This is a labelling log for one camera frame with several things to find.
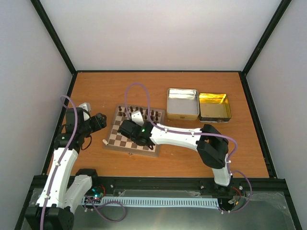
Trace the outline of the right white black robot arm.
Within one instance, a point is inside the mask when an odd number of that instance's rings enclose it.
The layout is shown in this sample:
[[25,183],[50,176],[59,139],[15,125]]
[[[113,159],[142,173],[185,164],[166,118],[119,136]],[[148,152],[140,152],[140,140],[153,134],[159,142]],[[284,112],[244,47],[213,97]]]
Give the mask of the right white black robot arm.
[[237,142],[212,125],[202,128],[175,128],[145,121],[142,125],[125,120],[118,133],[138,146],[152,149],[155,145],[172,145],[198,152],[202,162],[213,171],[214,182],[227,187],[230,185],[230,157],[237,150]]

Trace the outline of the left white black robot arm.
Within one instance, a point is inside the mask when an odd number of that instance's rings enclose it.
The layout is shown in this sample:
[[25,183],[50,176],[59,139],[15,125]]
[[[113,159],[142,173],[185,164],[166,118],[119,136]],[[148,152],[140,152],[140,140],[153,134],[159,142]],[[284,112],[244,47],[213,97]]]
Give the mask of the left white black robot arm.
[[86,192],[94,193],[100,187],[95,169],[80,169],[72,185],[68,185],[84,140],[106,127],[106,116],[101,113],[91,116],[90,111],[88,103],[66,111],[66,123],[54,141],[52,166],[44,189],[25,213],[33,230],[71,230],[74,213]]

